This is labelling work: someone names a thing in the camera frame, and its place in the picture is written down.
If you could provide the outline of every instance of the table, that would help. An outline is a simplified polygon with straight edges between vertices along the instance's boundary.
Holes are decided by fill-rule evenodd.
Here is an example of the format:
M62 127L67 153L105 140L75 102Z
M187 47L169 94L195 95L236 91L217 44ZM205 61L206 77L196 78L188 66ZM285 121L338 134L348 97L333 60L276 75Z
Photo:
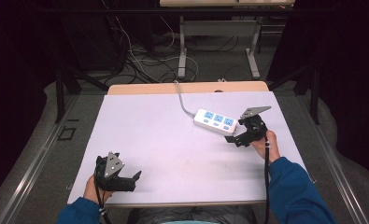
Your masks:
M162 7L268 7L289 6L295 0L161 0ZM187 49L185 48L186 35L237 35L251 36L250 48L246 49L250 71L255 79L260 78L260 73L254 52L260 35L263 18L256 21L184 21L180 17L180 57L178 62L178 78L185 77L185 65Z
M262 113L279 137L282 155L302 165L274 94L261 81L182 83L187 109L207 107L236 118L249 106ZM246 130L238 126L237 133ZM120 176L142 171L134 192L116 192L117 207L249 204L265 200L263 159L252 147L226 143L222 135L192 124L173 83L112 86L105 96L68 203L81 196L97 156L119 152Z

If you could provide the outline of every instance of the power outlet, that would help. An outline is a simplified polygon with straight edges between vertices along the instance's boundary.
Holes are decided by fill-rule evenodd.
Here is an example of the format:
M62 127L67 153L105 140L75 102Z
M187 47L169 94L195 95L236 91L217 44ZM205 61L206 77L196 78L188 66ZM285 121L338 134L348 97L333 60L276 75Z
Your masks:
M212 111L199 109L193 123L225 136L232 136L236 131L236 119L225 117Z

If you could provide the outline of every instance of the blue sleeve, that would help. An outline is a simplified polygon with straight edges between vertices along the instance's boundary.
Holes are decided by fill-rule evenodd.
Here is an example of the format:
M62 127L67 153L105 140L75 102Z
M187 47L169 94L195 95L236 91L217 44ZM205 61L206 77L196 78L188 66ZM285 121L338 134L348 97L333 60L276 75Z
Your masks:
M282 157L270 164L271 209L279 223L335 223L334 216L297 163Z
M99 204L78 198L62 209L56 224L100 224L99 217Z

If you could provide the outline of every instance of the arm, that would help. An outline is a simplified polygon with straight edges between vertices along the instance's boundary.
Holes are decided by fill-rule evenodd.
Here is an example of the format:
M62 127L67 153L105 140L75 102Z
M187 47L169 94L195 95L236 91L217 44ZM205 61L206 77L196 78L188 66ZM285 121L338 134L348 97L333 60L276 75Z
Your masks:
M100 196L104 202L112 196L113 192L99 189ZM94 176L92 175L86 184L83 197L66 206L59 214L57 224L99 224L99 202L97 200Z
M270 144L270 203L279 222L335 223L306 171L299 164L280 157L275 133L268 131L266 135ZM251 144L265 159L265 140Z

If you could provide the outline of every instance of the person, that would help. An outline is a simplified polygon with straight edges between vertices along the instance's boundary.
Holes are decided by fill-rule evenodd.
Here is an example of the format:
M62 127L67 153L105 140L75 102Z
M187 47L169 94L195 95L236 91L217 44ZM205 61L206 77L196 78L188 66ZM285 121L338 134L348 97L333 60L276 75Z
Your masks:
M269 195L270 207L279 223L335 223L334 216L310 181L307 172L297 163L280 156L277 136L267 131L269 141ZM265 139L251 145L265 159ZM94 177L87 182L83 197L65 207L59 214L58 224L99 223L99 205ZM104 202L113 192L104 192ZM255 223L250 206L213 206L179 208L136 209L137 223Z

